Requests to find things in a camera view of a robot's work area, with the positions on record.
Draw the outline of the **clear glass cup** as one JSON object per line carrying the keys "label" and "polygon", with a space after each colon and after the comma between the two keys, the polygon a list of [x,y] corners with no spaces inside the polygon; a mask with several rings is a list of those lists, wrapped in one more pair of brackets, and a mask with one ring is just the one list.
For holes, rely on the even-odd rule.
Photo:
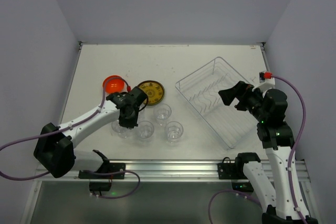
{"label": "clear glass cup", "polygon": [[137,139],[141,141],[150,141],[154,133],[154,125],[149,121],[141,121],[135,129]]}
{"label": "clear glass cup", "polygon": [[177,143],[184,133],[184,128],[181,123],[177,121],[169,122],[165,126],[165,136],[169,143]]}
{"label": "clear glass cup", "polygon": [[155,106],[153,114],[157,124],[164,126],[172,114],[172,109],[167,104],[158,104]]}
{"label": "clear glass cup", "polygon": [[145,120],[145,110],[139,111],[138,114],[138,123]]}
{"label": "clear glass cup", "polygon": [[126,127],[121,127],[119,121],[114,121],[111,123],[111,130],[119,138],[130,138],[133,135],[133,131]]}

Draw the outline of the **yellow patterned plate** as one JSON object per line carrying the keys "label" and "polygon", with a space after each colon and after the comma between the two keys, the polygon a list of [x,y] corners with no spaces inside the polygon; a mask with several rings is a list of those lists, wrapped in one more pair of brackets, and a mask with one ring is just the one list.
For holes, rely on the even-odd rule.
{"label": "yellow patterned plate", "polygon": [[147,80],[137,85],[148,96],[147,106],[154,106],[160,103],[165,96],[165,89],[162,84],[154,80]]}

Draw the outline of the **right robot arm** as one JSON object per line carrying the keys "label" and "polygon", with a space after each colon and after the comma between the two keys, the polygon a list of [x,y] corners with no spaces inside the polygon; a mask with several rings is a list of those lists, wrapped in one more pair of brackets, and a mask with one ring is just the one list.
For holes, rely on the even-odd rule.
{"label": "right robot arm", "polygon": [[237,99],[235,108],[248,111],[258,121],[257,135],[274,181],[269,181],[255,153],[239,153],[235,165],[257,194],[263,209],[262,223],[318,223],[310,216],[299,185],[293,160],[295,141],[292,129],[285,122],[287,95],[278,89],[263,91],[243,81],[218,94],[226,106]]}

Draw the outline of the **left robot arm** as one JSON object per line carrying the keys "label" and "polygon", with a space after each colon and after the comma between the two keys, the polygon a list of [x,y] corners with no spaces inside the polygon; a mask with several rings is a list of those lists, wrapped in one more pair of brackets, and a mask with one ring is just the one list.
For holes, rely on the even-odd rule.
{"label": "left robot arm", "polygon": [[98,150],[79,151],[77,146],[88,136],[112,122],[123,128],[138,126],[139,112],[148,101],[147,94],[138,87],[130,92],[103,95],[101,103],[69,122],[42,128],[34,150],[34,157],[54,178],[63,177],[71,170],[105,174],[110,171],[109,160]]}

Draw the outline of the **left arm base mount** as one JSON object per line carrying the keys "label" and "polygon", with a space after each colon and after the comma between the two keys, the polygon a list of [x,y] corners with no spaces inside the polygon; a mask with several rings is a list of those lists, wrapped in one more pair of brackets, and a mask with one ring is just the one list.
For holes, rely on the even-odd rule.
{"label": "left arm base mount", "polygon": [[111,162],[98,150],[84,152],[76,164],[79,164],[79,179],[124,179],[123,171],[126,170],[125,163]]}

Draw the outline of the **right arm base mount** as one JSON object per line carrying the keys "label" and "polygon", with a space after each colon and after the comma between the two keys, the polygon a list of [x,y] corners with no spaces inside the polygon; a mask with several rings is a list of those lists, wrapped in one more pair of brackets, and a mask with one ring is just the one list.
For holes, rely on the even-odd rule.
{"label": "right arm base mount", "polygon": [[247,179],[243,173],[244,165],[254,161],[259,163],[261,161],[256,153],[238,153],[234,161],[229,157],[224,157],[223,160],[217,164],[218,178],[221,180]]}

